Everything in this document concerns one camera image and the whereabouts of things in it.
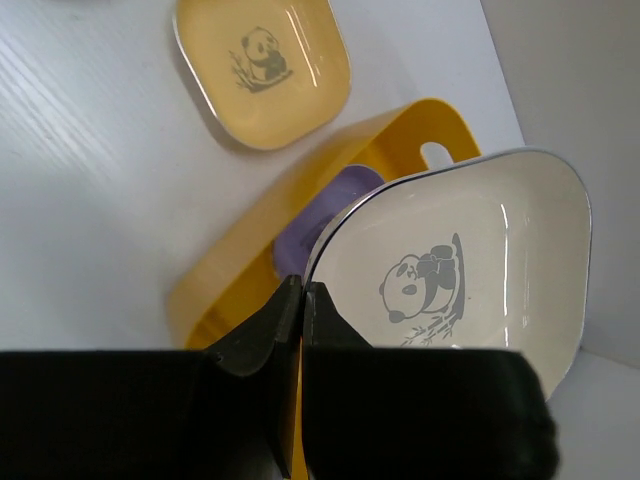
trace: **white wall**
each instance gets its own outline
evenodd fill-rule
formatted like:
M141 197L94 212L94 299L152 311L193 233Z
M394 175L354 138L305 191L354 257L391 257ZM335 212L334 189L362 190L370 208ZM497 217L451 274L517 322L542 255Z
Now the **white wall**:
M526 142L567 158L591 197L583 345L640 367L640 2L483 6Z

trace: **white bowl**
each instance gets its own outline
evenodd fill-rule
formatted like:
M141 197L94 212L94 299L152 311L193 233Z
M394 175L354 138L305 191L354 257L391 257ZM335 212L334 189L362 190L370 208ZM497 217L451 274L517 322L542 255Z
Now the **white bowl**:
M306 277L374 346L521 351L550 396L580 344L590 244L575 171L519 149L375 190L327 226Z

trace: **white table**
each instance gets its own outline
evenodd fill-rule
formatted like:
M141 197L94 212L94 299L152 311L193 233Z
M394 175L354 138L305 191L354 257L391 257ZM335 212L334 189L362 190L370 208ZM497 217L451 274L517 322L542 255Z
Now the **white table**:
M335 0L348 104L258 154L226 148L184 74L173 0L0 2L0 348L170 346L172 284L342 125L434 96L483 151L522 145L479 2L401 3Z

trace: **black object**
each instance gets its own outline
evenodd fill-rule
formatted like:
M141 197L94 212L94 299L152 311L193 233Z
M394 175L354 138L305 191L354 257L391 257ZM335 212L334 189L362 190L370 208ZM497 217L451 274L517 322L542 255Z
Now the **black object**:
M517 353L372 348L314 284L302 359L316 480L547 480L556 471L555 424Z
M372 348L324 285L302 300L288 277L203 351L0 354L0 479L288 477L303 323L316 480L551 478L554 424L520 355Z
M289 476L301 291L204 351L0 355L0 478Z

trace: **square bowl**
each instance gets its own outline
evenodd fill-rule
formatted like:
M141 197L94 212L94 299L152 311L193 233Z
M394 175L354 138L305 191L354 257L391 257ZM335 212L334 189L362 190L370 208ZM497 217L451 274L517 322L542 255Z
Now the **square bowl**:
M211 111L249 147L294 142L349 96L349 58L327 0L179 0L174 30Z
M523 148L378 188L327 226L307 277L374 346L520 351L550 396L580 345L590 246L576 172Z

